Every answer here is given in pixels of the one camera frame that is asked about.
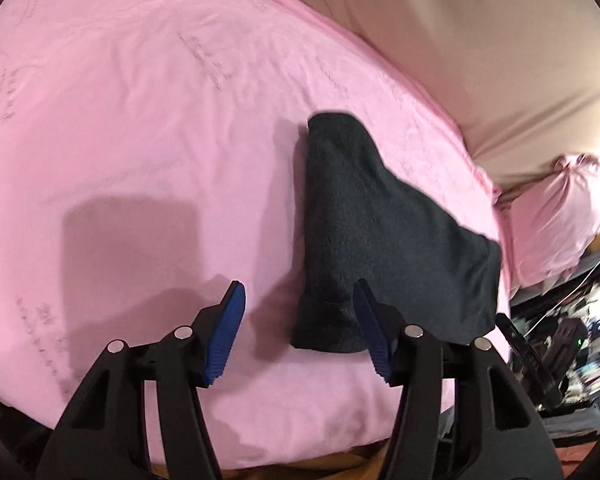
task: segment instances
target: pink bedsheet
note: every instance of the pink bedsheet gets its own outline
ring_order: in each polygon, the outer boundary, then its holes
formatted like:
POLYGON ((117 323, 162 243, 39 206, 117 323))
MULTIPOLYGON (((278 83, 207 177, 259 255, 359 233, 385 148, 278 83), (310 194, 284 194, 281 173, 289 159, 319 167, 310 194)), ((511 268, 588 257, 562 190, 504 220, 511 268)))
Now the pink bedsheet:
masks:
POLYGON ((370 47, 294 0, 6 0, 0 398, 54 425, 107 342, 158 340, 236 279, 247 313, 224 376, 201 392, 221 466, 387 437, 400 391, 366 352, 288 344, 302 289, 304 131, 327 109, 357 115, 399 178, 498 239, 491 185, 456 127, 370 47))
POLYGON ((502 227, 512 286, 570 274, 600 232, 600 160, 560 156, 554 174, 502 209, 502 227))

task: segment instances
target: bed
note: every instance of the bed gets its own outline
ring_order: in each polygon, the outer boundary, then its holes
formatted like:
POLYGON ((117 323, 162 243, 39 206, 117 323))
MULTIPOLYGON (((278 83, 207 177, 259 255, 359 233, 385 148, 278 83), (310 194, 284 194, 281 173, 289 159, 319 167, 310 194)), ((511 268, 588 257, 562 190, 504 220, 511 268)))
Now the bed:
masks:
POLYGON ((505 198, 600 159, 600 0, 301 0, 422 83, 505 198))
MULTIPOLYGON (((6 0, 0 398, 53 426, 107 342, 157 340, 238 279, 246 320, 225 376, 202 395, 221 466, 387 437, 400 392, 368 354, 288 344, 302 290, 303 137, 319 110, 356 114, 396 176, 507 252, 498 187, 454 119, 297 0, 6 0)), ((500 312, 510 286, 505 258, 500 312)), ((500 333, 489 337, 506 356, 500 333)), ((151 384, 147 397, 161 462, 151 384)), ((446 384, 441 409, 452 399, 446 384)))

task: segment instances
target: dark gray fabric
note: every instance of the dark gray fabric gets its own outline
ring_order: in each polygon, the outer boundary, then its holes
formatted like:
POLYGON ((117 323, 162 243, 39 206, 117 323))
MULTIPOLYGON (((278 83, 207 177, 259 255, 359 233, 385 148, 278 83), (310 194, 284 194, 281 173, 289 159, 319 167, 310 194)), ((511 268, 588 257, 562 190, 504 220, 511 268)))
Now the dark gray fabric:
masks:
POLYGON ((365 278, 408 323, 466 344, 494 328, 500 247, 458 226, 433 200, 385 168, 347 114, 309 120, 304 205, 306 284, 296 348, 359 352, 351 305, 365 278))
POLYGON ((542 420, 549 438, 567 438, 589 433, 600 434, 600 410, 595 406, 576 410, 569 415, 552 416, 542 420))

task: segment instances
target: blue gripper pad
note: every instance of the blue gripper pad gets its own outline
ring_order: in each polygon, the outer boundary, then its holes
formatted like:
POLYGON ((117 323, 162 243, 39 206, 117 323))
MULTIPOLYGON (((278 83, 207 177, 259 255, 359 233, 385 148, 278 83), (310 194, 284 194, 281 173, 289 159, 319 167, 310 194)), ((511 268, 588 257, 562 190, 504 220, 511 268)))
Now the blue gripper pad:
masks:
POLYGON ((378 318, 376 298, 365 280, 359 280, 353 285, 353 310, 376 373, 388 382, 391 376, 392 345, 378 318))
POLYGON ((217 306, 222 309, 222 313, 206 345, 204 378, 209 385, 213 384, 224 372, 231 347, 242 322, 245 304, 244 285, 240 282, 232 282, 222 298, 222 302, 217 306))

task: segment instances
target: black device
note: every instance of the black device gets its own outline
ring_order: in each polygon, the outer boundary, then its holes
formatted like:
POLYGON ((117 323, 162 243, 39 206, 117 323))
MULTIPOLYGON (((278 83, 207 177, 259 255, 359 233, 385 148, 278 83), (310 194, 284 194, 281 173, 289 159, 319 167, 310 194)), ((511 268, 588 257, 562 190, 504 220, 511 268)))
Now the black device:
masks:
POLYGON ((558 408, 562 403, 560 383, 587 338, 587 327, 580 319, 564 318, 541 359, 507 316, 497 314, 496 325, 522 361, 522 387, 532 402, 548 411, 558 408))
MULTIPOLYGON (((36 480, 157 479, 149 471, 144 432, 145 380, 157 383, 171 479, 221 479, 196 389, 210 386, 222 373, 244 301, 244 287, 233 282, 221 304, 157 343, 130 348, 111 342, 62 414, 36 480)), ((376 302, 364 282, 355 286, 354 307, 376 371, 390 386, 402 387, 379 479, 562 478, 533 404, 487 339, 468 346, 439 341, 408 325, 394 307, 376 302), (443 378, 456 380, 457 415, 450 460, 440 467, 443 378)), ((567 357, 555 355, 555 370, 567 357)), ((0 443, 0 480, 27 478, 0 443)), ((600 480, 600 440, 570 480, 600 480)))

